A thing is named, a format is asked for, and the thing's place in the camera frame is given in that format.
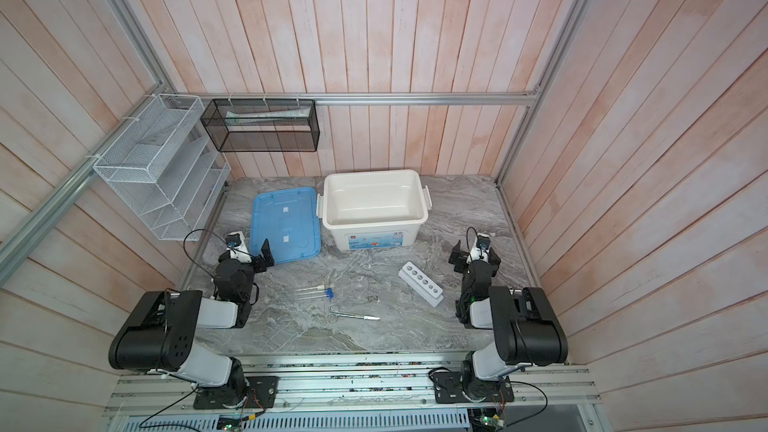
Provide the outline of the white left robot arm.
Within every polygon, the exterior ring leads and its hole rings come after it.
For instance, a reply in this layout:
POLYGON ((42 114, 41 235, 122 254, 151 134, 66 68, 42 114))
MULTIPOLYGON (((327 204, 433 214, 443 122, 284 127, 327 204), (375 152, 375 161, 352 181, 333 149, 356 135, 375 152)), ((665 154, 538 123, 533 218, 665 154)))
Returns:
POLYGON ((242 329, 259 298, 255 275, 275 265, 270 244, 249 253, 240 233, 212 273, 214 294, 164 289, 145 293, 114 337, 108 362, 116 370, 169 375, 193 385, 195 410, 266 410, 274 406, 278 378, 250 376, 242 362, 196 340, 202 329, 242 329))

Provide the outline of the test tube blue cap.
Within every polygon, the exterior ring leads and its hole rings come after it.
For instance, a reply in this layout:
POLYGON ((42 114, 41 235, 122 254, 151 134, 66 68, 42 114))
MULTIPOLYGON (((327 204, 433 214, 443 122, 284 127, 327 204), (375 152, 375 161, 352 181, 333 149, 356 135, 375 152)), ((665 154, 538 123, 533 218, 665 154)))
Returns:
POLYGON ((334 292, 332 288, 313 288, 308 290, 301 290, 297 291, 295 293, 295 296, 299 300, 306 300, 306 299, 313 299, 313 298, 327 298, 332 299, 334 297, 334 292))
POLYGON ((302 294, 296 297, 297 301, 307 301, 307 300, 331 300, 334 298, 334 293, 330 290, 326 290, 322 293, 317 292, 313 294, 302 294))

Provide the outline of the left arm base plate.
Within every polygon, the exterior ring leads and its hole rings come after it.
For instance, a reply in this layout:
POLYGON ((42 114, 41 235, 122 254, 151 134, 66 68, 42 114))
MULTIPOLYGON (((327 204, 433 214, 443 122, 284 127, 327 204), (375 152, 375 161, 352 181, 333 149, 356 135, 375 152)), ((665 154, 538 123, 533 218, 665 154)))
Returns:
POLYGON ((194 399, 193 409, 269 409, 274 406, 278 383, 277 376, 244 376, 220 387, 203 387, 194 399))

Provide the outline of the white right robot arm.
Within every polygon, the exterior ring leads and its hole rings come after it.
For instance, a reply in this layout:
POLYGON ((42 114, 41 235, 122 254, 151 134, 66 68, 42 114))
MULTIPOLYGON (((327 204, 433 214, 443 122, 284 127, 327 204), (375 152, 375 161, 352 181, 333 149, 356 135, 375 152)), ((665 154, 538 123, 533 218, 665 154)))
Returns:
POLYGON ((448 263, 462 275, 457 319, 469 329, 493 332, 489 345, 468 353, 462 362, 459 384, 464 397, 504 398, 508 393, 502 380, 509 374, 566 362, 567 338, 543 289, 493 283, 501 259, 488 236, 478 235, 468 251, 456 244, 448 263))

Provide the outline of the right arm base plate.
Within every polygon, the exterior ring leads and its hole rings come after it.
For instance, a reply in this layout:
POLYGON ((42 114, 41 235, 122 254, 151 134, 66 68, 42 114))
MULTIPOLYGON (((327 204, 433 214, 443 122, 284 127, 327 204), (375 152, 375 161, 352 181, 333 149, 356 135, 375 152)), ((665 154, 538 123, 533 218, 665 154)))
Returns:
POLYGON ((438 404, 514 401, 512 384, 508 380, 483 381, 468 372, 454 372, 443 367, 430 370, 427 378, 433 385, 438 404))

